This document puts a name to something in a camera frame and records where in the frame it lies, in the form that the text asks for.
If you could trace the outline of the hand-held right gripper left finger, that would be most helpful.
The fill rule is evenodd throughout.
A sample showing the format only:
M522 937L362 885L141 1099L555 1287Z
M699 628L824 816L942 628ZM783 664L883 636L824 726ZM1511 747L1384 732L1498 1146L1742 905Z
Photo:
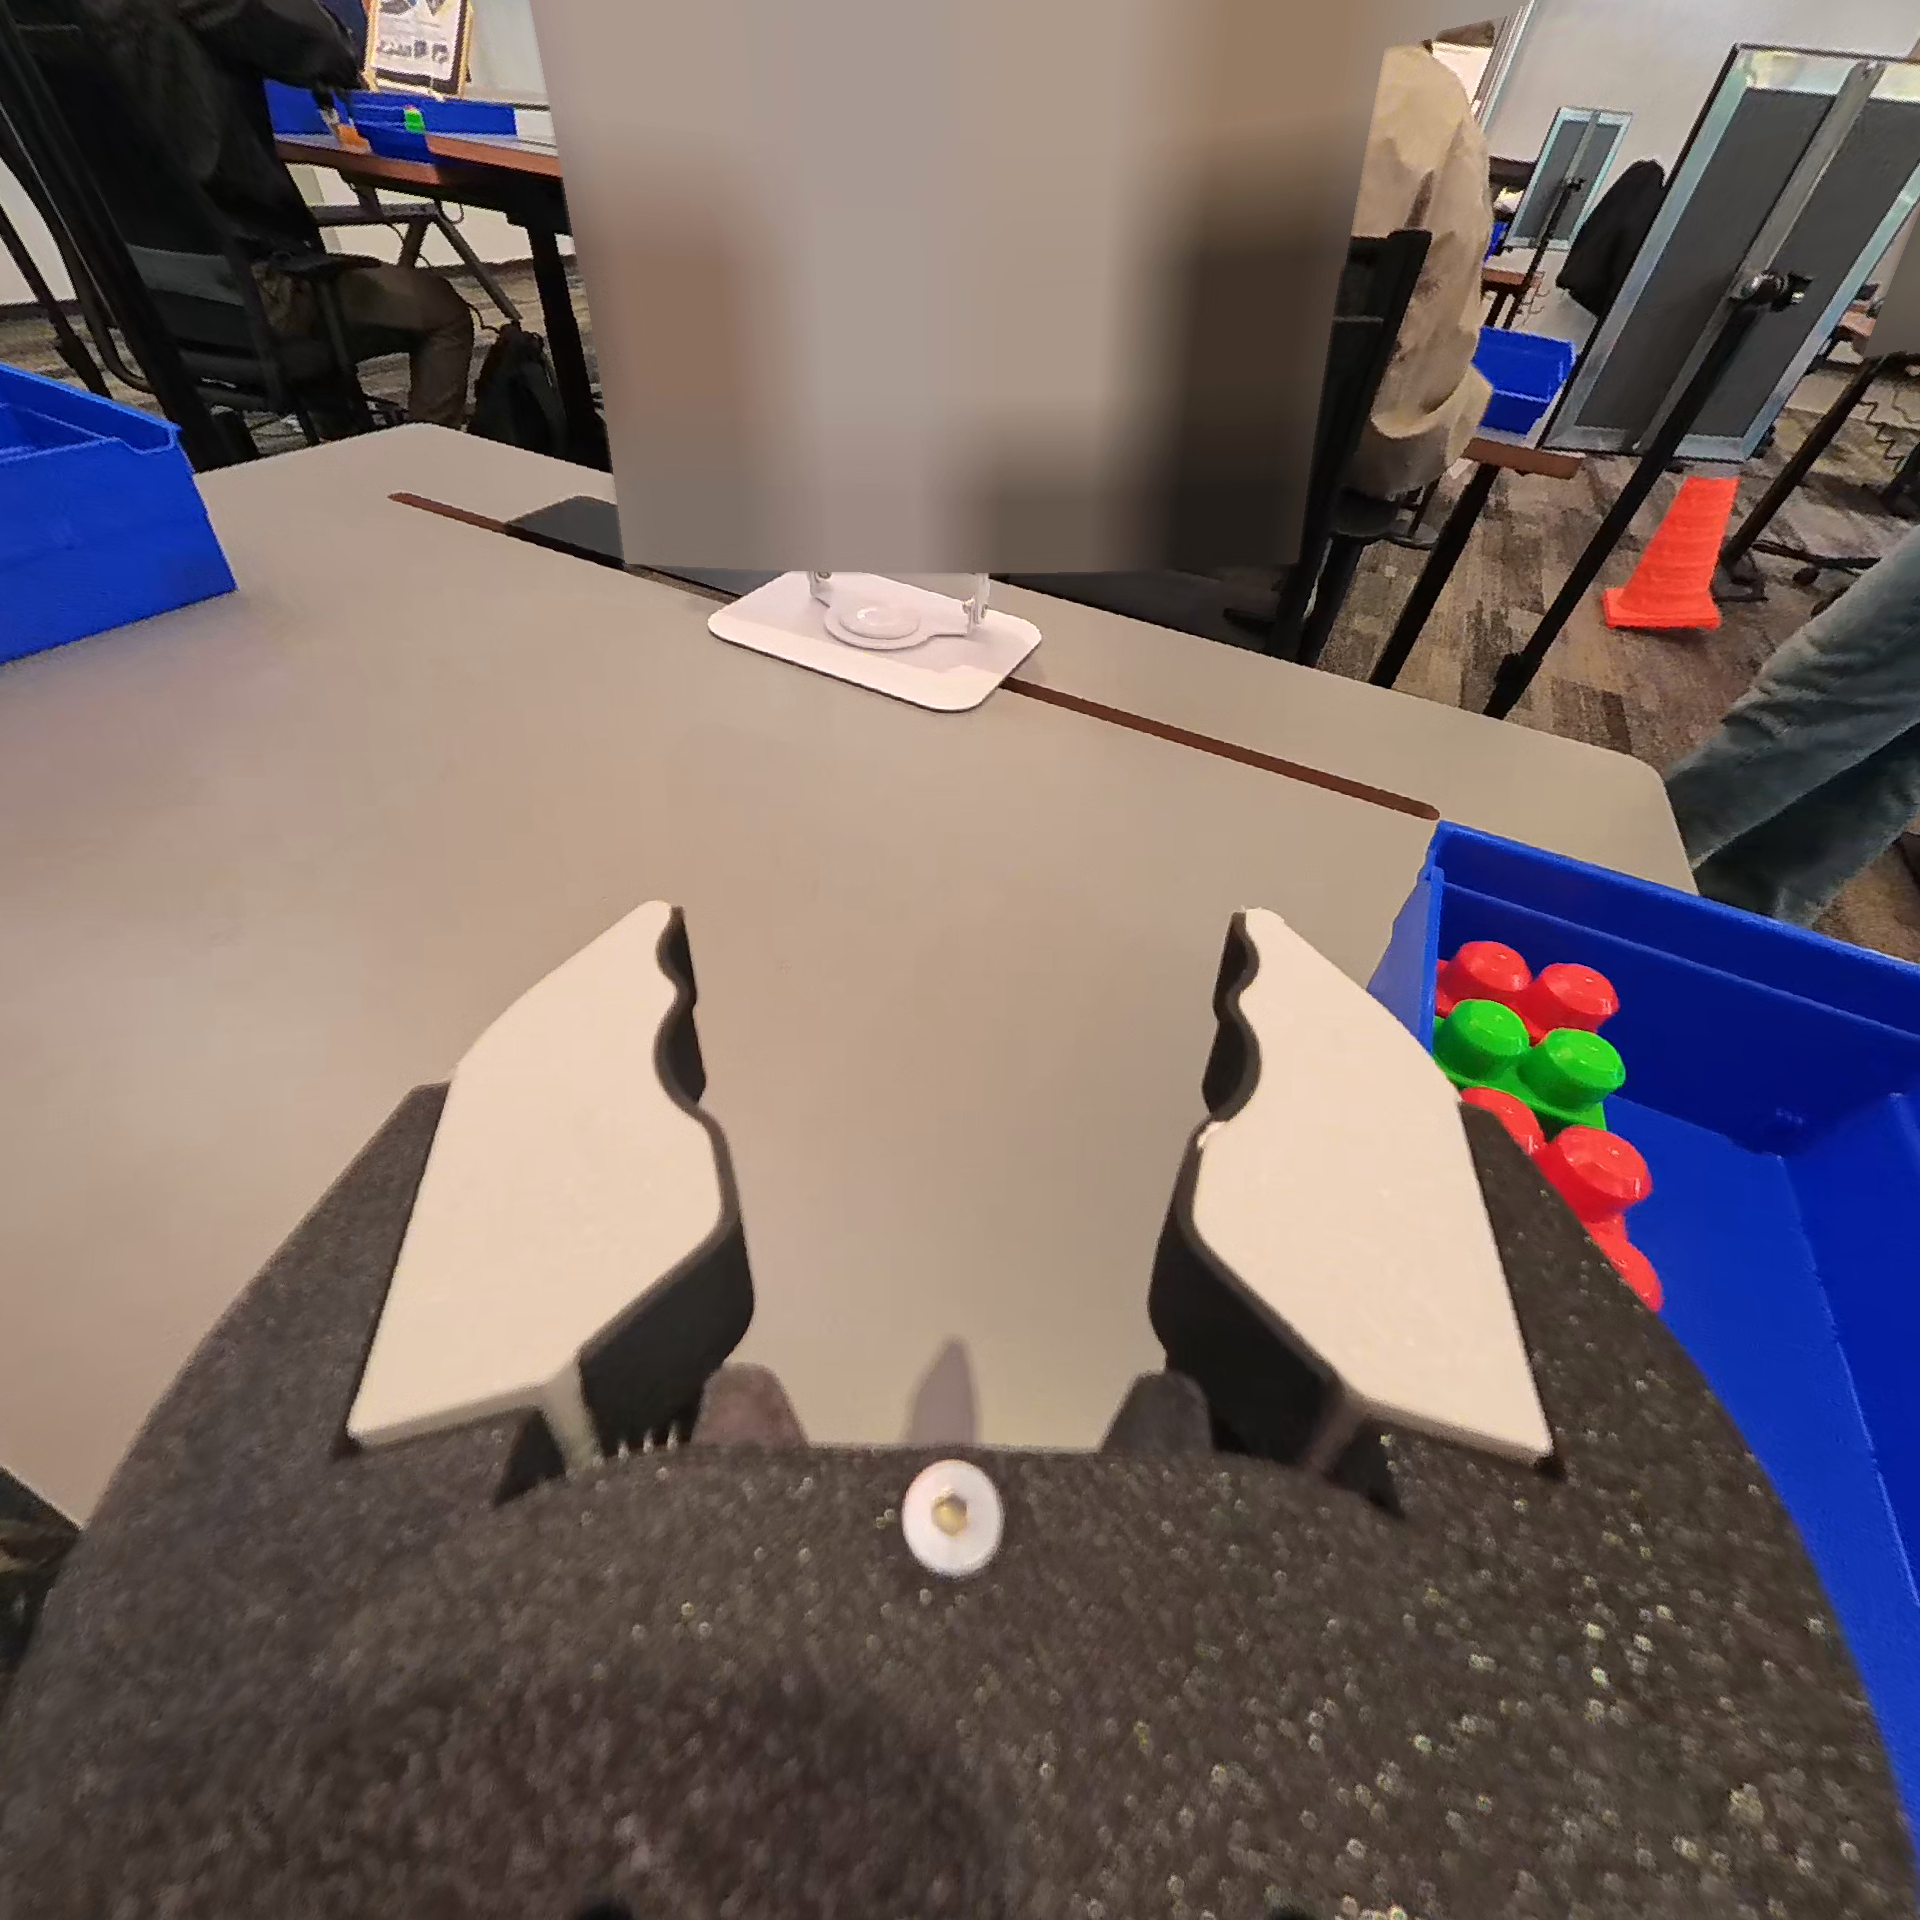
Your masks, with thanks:
M665 1446L755 1316L707 1111L685 905L637 904L451 1068L349 1442L539 1418L559 1459Z

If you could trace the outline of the blue plastic bin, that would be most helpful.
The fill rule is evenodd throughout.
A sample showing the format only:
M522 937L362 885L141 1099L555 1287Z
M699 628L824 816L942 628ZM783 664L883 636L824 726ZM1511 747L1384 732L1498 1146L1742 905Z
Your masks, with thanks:
M0 655L239 589L166 413L0 367Z

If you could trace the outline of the green mega block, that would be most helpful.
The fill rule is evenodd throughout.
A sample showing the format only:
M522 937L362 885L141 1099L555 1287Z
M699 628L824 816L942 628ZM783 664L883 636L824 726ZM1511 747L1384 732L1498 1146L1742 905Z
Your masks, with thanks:
M1627 1094L1627 1062L1613 1036L1549 1028L1546 1036L1498 997L1459 997L1431 1017L1431 1068L1452 1094L1509 1094L1546 1130L1587 1123L1613 1130L1613 1099Z

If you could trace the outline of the small red mega block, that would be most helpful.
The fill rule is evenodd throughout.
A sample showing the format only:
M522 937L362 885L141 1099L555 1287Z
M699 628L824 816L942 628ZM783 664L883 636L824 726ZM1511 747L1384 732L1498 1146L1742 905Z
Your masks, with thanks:
M1530 1036L1560 1028L1608 1033L1619 1017L1619 988L1597 970L1549 962L1530 975L1509 941L1468 941L1431 970L1431 1017L1452 1017L1468 997L1522 1013Z

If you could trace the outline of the blue bin with coloured blocks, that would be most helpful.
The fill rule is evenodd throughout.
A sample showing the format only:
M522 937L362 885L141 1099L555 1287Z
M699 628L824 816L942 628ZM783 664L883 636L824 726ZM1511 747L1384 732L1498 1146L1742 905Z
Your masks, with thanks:
M1633 1240L1774 1482L1889 1754L1920 1736L1920 975L1807 927L1438 823L1375 997L1431 1036L1473 941L1591 970L1642 1151Z

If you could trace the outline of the black tripod stand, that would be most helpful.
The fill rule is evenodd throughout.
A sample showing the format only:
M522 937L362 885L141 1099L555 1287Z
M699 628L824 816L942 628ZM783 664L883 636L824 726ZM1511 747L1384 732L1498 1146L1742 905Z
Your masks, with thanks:
M1567 583L1546 603L1536 633L1522 653L1498 655L1486 720L1511 720L1522 711L1522 697L1546 670L1560 633L1572 628L1577 597L1597 583L1597 575L1619 553L1627 526L1638 520L1638 506L1649 503L1649 490L1679 462L1682 435L1695 427L1695 413L1707 405L1707 393L1725 388L1725 376L1736 367L1751 327L1761 314L1798 311L1799 293L1807 293L1807 276L1785 276L1785 273L1761 273L1761 276L1751 276L1751 282L1730 287L1730 303L1725 303L1725 314L1714 314L1695 367L1679 380L1679 393L1649 422L1642 452L1638 452L1627 494L1613 503L1613 516L1597 520L1591 549L1567 575Z

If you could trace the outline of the black rectangular table panel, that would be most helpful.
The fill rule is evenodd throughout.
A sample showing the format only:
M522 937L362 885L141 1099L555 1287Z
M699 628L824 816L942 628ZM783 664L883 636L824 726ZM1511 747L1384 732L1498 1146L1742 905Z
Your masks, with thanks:
M594 503L594 494L572 494L572 503L555 503L555 506L506 520L506 540L623 575L619 506Z

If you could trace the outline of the orange traffic cone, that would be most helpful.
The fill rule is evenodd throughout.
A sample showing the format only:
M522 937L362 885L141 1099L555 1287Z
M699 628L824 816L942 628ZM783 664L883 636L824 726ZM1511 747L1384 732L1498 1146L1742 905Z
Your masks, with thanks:
M1597 597L1613 633L1714 633L1714 557L1736 516L1736 476L1689 476L1649 531L1638 575Z

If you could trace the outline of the brown background table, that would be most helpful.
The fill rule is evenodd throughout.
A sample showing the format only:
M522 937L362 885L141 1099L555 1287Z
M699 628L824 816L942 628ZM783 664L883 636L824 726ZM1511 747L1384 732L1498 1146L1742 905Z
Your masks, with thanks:
M1423 564L1423 580L1411 580L1411 589L1407 589L1407 603L1404 603L1371 686L1391 686L1391 690L1404 686L1411 645L1428 636L1428 620L1431 620L1438 589L1452 583L1452 564L1459 564L1459 553L1468 553L1498 476L1572 479L1587 465L1587 452L1509 450L1509 438L1486 438L1486 435L1468 450L1468 462L1473 462L1473 476L1468 476L1446 526L1431 531L1431 553L1428 553L1428 564Z
M545 354L563 405L563 462L572 465L612 465L597 388L585 367L585 337L572 314L572 276L563 276L563 162L559 154L539 154L526 138L458 138L458 129L422 129L429 161L372 161L349 154L333 138L274 138L284 162L321 162L349 187L412 187L439 203L495 213L513 229L526 229L539 314L545 314Z

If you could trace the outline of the black backpack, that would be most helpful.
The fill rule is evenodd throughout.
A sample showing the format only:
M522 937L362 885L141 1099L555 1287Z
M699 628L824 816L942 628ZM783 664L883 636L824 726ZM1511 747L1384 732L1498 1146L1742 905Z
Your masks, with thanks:
M535 327L495 327L495 350L474 376L470 435L563 462L563 401Z

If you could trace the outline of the small blue background bin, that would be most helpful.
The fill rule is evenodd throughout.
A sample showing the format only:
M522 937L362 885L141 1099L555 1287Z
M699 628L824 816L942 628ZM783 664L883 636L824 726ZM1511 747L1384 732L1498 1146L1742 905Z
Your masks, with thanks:
M1492 388L1477 435L1524 438L1560 405L1577 350L1530 327L1477 327L1473 367Z

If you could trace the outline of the large grey framed panel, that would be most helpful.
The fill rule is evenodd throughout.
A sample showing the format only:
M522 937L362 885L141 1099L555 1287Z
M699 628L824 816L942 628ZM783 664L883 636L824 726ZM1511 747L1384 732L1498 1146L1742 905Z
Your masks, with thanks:
M1917 187L1917 57L1736 46L1536 450L1642 452L1704 367L1736 287L1792 276L1799 303L1766 311L1742 337L1679 438L1679 462L1742 465L1917 214Z

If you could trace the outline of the black hanging jacket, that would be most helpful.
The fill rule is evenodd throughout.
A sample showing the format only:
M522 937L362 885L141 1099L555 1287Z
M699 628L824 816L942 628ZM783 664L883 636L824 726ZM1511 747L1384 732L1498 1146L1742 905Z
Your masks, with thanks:
M1560 287L1591 314L1608 321L1659 213L1665 213L1665 162L1659 161L1638 161L1613 180L1613 194L1591 203L1591 214L1577 225L1572 250L1567 250L1567 273L1560 273Z

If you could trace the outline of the small grey framed panel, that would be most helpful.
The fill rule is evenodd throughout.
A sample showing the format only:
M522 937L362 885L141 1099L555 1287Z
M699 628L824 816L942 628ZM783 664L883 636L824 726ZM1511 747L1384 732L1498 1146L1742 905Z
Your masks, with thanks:
M1509 225L1509 250L1567 250L1591 203L1608 198L1608 180L1627 154L1633 114L1608 108L1560 108L1549 129L1536 144L1536 162L1522 194L1522 213Z

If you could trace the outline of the background instruction board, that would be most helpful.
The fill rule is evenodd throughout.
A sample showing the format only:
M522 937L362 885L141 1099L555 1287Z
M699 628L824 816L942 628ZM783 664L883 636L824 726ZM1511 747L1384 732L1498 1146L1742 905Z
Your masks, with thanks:
M372 92L470 92L474 0L371 0L371 83Z

